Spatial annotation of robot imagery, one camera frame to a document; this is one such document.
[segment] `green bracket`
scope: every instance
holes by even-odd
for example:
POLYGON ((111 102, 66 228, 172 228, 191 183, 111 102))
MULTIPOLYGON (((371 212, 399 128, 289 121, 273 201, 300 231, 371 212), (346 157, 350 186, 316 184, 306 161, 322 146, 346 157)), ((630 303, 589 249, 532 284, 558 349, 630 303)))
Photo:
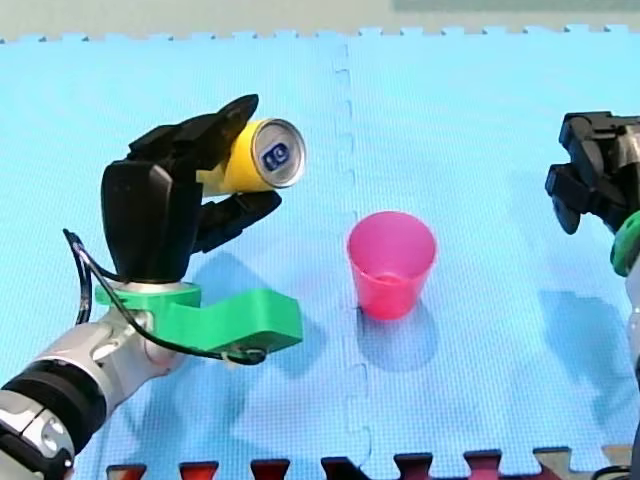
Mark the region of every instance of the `green bracket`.
POLYGON ((627 218, 616 233, 610 257, 615 272, 623 277, 629 275, 639 253, 640 211, 627 218))
MULTIPOLYGON (((302 341, 298 302, 273 290, 249 290, 207 307, 200 307, 197 285, 162 293, 116 290, 127 308, 153 315, 151 333, 167 342, 213 353, 238 347, 273 353, 302 341)), ((96 300, 110 305, 102 288, 96 300)))

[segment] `yellow can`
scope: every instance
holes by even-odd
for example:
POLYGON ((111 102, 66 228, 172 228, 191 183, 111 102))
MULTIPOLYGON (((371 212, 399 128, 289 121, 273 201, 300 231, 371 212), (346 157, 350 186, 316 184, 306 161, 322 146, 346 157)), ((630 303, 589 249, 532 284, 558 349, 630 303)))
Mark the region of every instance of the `yellow can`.
POLYGON ((250 122, 238 135, 231 156, 197 180, 205 196, 264 192, 294 185, 304 174, 306 147, 302 135, 281 119, 250 122))

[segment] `green ring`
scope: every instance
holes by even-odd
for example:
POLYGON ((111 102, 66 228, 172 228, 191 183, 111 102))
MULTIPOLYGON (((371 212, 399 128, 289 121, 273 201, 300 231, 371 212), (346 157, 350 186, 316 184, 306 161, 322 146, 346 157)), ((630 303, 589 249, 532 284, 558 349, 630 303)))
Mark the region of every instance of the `green ring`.
POLYGON ((629 275, 639 253, 640 211, 627 218, 616 233, 610 256, 614 271, 622 277, 629 275))

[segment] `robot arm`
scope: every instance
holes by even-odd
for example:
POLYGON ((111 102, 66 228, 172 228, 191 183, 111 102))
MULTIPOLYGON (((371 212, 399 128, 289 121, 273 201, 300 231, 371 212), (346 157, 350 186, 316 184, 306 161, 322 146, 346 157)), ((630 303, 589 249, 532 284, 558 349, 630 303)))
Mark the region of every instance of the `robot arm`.
MULTIPOLYGON (((574 234, 580 216, 591 213, 615 235, 610 260, 614 271, 626 279, 632 306, 627 333, 640 384, 640 117, 570 113, 564 117, 560 143, 571 162, 552 165, 545 188, 565 232, 574 234)), ((640 428, 631 466, 609 467, 593 478, 611 473, 640 480, 640 428)))
POLYGON ((265 189, 202 204, 197 173, 229 161, 257 104, 249 95, 217 113, 154 128, 107 166, 102 216, 116 272, 65 230, 80 311, 75 327, 0 389, 1 480, 67 478, 117 407, 187 354, 254 365, 301 341, 295 300, 260 290, 201 308, 199 286, 182 281, 192 254, 239 236, 281 203, 265 189), (109 306, 95 322, 92 275, 97 300, 109 306))

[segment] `green 3d-printed mount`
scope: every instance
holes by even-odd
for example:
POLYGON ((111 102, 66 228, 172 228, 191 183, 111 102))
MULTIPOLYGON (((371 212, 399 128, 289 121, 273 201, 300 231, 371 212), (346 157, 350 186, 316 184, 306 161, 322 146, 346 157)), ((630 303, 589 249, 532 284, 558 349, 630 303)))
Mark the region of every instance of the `green 3d-printed mount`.
MULTIPOLYGON (((212 353, 237 348, 266 353, 302 341, 302 315, 298 302, 273 290, 249 290, 214 305, 201 307, 197 285, 162 293, 116 290, 130 310, 153 315, 153 335, 161 340, 212 353)), ((111 305, 107 292, 96 289, 96 301, 111 305)))

